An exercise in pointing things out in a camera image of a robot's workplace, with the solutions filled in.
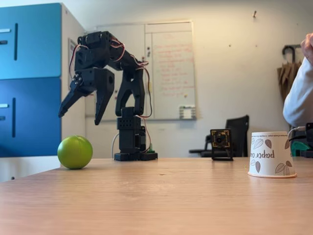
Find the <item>person's hand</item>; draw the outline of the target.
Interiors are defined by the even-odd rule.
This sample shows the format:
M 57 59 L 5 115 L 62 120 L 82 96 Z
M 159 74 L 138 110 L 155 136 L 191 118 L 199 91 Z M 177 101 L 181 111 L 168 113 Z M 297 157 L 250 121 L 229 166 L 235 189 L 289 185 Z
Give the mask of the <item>person's hand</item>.
M 306 35 L 305 39 L 301 42 L 301 50 L 305 58 L 313 64 L 313 33 Z

